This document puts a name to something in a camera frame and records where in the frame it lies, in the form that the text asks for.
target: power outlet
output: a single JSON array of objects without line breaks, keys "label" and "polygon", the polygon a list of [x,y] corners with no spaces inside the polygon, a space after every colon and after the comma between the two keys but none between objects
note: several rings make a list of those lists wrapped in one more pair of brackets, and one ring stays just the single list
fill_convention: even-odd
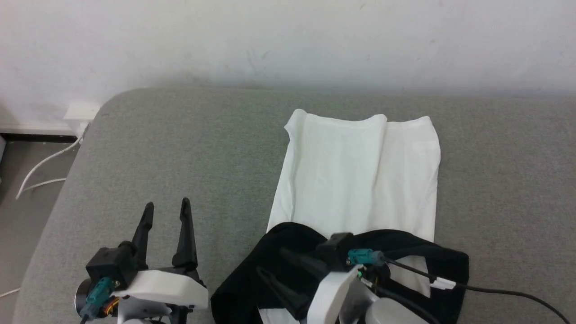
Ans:
[{"label": "power outlet", "polygon": [[88,101],[75,101],[69,104],[64,121],[77,137],[83,136],[86,128],[100,110],[100,105]]}]

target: fabric surface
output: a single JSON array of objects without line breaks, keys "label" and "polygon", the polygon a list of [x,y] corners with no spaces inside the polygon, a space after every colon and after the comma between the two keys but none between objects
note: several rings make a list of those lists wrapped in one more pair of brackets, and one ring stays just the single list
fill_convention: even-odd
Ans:
[{"label": "fabric surface", "polygon": [[[268,230],[292,221],[325,237],[399,229],[434,240],[440,146],[429,117],[387,122],[378,114],[360,121],[294,111],[290,138]],[[400,262],[426,272],[421,257]],[[392,278],[430,296],[429,281],[391,266]],[[260,310],[264,323],[298,322],[287,312]]]},{"label": "fabric surface", "polygon": [[[266,231],[289,142],[282,127],[298,108],[344,120],[430,116],[442,145],[435,243],[469,255],[471,285],[532,293],[576,321],[576,101],[169,88],[122,93],[96,116],[14,322],[79,322],[72,299],[85,264],[131,238],[149,201],[148,264],[170,265],[188,197],[213,293]],[[213,322],[209,310],[189,319]],[[559,323],[531,300],[474,292],[459,322]]]},{"label": "fabric surface", "polygon": [[[318,257],[314,250],[318,244],[325,241],[323,235],[302,224],[281,223],[273,227],[214,292],[211,306],[216,324],[266,323],[269,319],[262,317],[260,320],[256,308],[284,308],[282,302],[257,275],[257,267],[266,269],[295,292],[308,296],[311,302],[319,280],[301,267],[296,267],[285,260],[279,251],[281,248],[286,248],[300,254]],[[464,284],[468,282],[468,256],[465,253],[442,248],[408,232],[394,229],[365,232],[347,239],[341,248],[344,250],[370,248],[382,251],[392,259],[418,255],[425,258],[428,268],[434,274]],[[342,265],[345,263],[345,259],[340,261]],[[464,298],[463,289],[432,289],[428,298],[394,281],[388,280],[380,284],[418,304],[441,323],[455,324],[458,319]],[[405,306],[424,320],[429,320],[417,309]],[[297,312],[300,313],[302,318],[297,319],[305,319],[306,313]]]}]

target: white cloth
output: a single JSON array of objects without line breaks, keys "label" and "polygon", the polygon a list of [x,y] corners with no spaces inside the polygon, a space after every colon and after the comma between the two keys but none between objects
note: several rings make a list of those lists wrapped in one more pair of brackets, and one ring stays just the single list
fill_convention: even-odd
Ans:
[{"label": "white cloth", "polygon": [[[269,231],[282,222],[325,237],[399,229],[434,240],[440,145],[430,118],[352,122],[295,110]],[[427,272],[422,257],[399,260]],[[428,279],[391,266],[391,277],[430,296]],[[297,323],[286,310],[260,310],[267,323]]]}]

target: black t-shirt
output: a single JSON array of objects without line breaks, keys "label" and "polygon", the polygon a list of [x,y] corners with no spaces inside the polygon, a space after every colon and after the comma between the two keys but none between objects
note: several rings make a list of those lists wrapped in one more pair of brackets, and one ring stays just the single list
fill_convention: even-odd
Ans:
[{"label": "black t-shirt", "polygon": [[[256,273],[256,268],[259,266],[274,274],[281,283],[292,290],[310,297],[314,296],[319,279],[285,260],[279,250],[286,248],[300,254],[313,254],[316,246],[324,242],[325,237],[302,224],[281,223],[273,227],[212,295],[211,307],[215,322],[260,324],[262,319],[258,309],[284,308],[281,301]],[[428,273],[455,282],[468,283],[466,253],[443,248],[407,232],[394,229],[370,231],[347,239],[346,247],[382,251],[390,259],[400,259],[408,255],[425,257]],[[418,304],[441,323],[455,324],[458,320],[464,300],[464,289],[431,288],[428,298],[393,280],[387,280],[384,286],[387,290]],[[406,304],[404,306],[424,320],[429,320],[411,306]]]}]

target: gray fabric cushion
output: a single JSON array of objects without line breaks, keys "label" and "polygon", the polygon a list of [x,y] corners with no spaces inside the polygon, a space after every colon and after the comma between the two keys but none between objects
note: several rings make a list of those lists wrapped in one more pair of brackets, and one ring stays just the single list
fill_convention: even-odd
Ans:
[{"label": "gray fabric cushion", "polygon": [[[296,108],[358,120],[429,115],[442,148],[436,242],[470,284],[543,298],[576,321],[576,104],[231,89],[139,89],[110,100],[82,144],[26,273],[16,323],[74,323],[84,265],[156,206],[148,263],[170,265],[180,201],[210,292],[264,234]],[[189,316],[210,323],[208,311]],[[558,323],[519,297],[468,292],[461,323]]]}]

